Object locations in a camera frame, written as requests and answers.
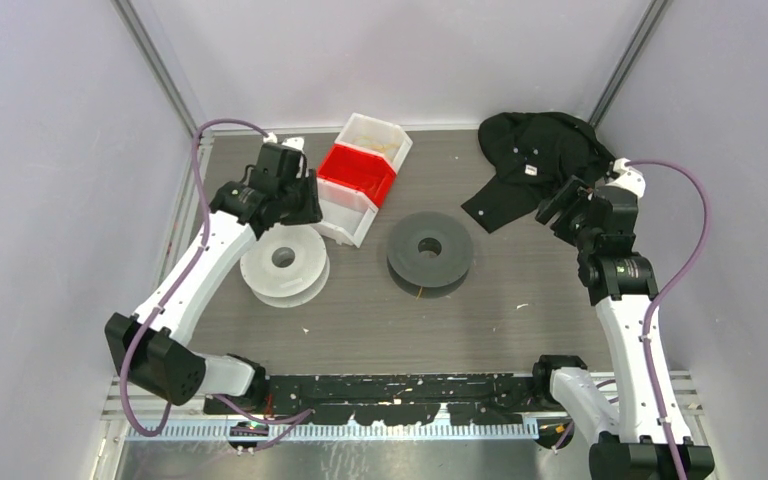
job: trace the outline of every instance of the wall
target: wall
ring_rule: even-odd
[[[199,120],[478,124],[587,118],[648,2],[133,0]]]
[[[186,149],[110,2],[0,2],[0,478],[86,478]]]
[[[713,199],[710,243],[668,299],[668,355],[693,372],[727,478],[768,478],[768,2],[676,0],[602,127],[613,151],[668,158]],[[639,248],[661,284],[686,259],[699,202],[648,167]]]

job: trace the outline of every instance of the spool hole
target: spool hole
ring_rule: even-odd
[[[278,268],[287,268],[296,261],[296,252],[290,247],[281,247],[272,254],[272,264]]]
[[[435,258],[443,251],[443,245],[434,238],[423,238],[417,246],[419,253],[424,258]]]

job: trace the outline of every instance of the spool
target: spool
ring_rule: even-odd
[[[307,225],[267,230],[240,259],[240,272],[254,295],[278,308],[311,301],[325,287],[330,271],[325,242]]]
[[[409,215],[387,240],[387,268],[393,281],[417,298],[454,292],[472,265],[469,232],[454,218],[437,212]]]

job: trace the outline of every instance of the white bin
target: white bin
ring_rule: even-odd
[[[353,113],[334,143],[382,155],[398,174],[413,140],[402,127],[394,123]]]
[[[339,245],[360,247],[372,220],[378,215],[378,207],[356,190],[322,178],[317,178],[316,182],[324,220],[312,225],[313,228]]]

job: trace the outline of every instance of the red plastic container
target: red plastic container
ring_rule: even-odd
[[[383,157],[338,144],[331,147],[316,174],[363,193],[379,208],[396,179],[396,172]]]

